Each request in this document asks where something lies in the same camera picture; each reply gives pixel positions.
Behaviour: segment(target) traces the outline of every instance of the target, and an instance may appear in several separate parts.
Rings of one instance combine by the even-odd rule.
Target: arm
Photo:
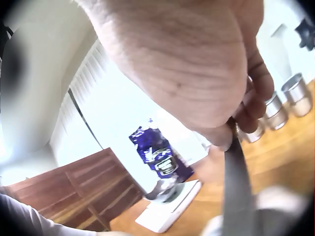
[[[8,207],[10,217],[22,224],[31,235],[42,236],[125,236],[120,232],[93,232],[70,228],[56,224],[52,220],[44,218],[31,206],[25,205],[11,197],[1,195],[2,201]]]

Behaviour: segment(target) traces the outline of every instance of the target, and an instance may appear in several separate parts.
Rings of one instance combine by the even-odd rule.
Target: metal container
[[[173,174],[171,178],[158,180],[154,189],[144,195],[144,198],[148,201],[165,202],[175,193],[177,179],[178,175]]]
[[[236,126],[236,130],[237,130],[239,141],[241,142],[241,140],[244,139],[248,143],[256,142],[265,133],[264,126],[261,124],[260,121],[258,122],[258,127],[257,127],[256,131],[254,131],[252,133],[244,133],[243,131],[240,130],[238,125]]]
[[[282,86],[290,104],[290,110],[297,117],[305,116],[313,107],[311,92],[307,89],[301,73],[291,76]]]
[[[272,97],[266,101],[266,113],[264,114],[265,124],[272,130],[283,127],[288,121],[288,113],[282,106],[277,92],[274,91]]]

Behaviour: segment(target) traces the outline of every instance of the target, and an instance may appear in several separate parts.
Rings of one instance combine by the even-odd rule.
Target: sleeve
[[[25,205],[9,196],[4,197],[9,212],[19,223],[25,224],[33,235],[42,236],[96,236],[93,231],[70,228],[44,218],[31,206]]]

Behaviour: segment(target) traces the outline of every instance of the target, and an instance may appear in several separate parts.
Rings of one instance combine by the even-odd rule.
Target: finger
[[[258,127],[257,119],[251,117],[251,115],[247,112],[244,103],[242,102],[235,113],[233,114],[233,118],[237,122],[239,128],[245,133],[252,133],[256,131]]]
[[[254,88],[254,84],[251,80],[251,78],[249,76],[247,76],[247,84],[246,84],[246,92],[245,94],[247,94],[249,91],[252,91]]]
[[[254,89],[244,95],[243,104],[248,114],[254,119],[261,118],[266,112],[265,102],[258,97]]]
[[[216,128],[208,128],[196,131],[208,139],[210,143],[220,147],[222,151],[227,151],[232,144],[232,130],[227,124]]]
[[[274,91],[272,77],[262,59],[257,46],[248,58],[248,75],[252,78],[257,95],[264,101],[269,100]]]

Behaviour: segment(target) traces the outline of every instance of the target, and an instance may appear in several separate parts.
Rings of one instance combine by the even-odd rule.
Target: silver metal canister
[[[311,92],[307,89],[301,73],[291,76],[282,86],[290,104],[290,110],[297,117],[305,116],[313,107]]]
[[[256,142],[265,133],[264,126],[260,122],[258,122],[258,127],[256,131],[252,133],[244,133],[243,131],[240,130],[238,125],[236,126],[236,130],[237,130],[238,139],[240,140],[240,142],[244,139],[248,143]]]
[[[276,91],[274,91],[272,97],[266,101],[266,113],[263,117],[266,125],[272,130],[280,129],[288,121],[288,113],[282,106],[282,102]]]

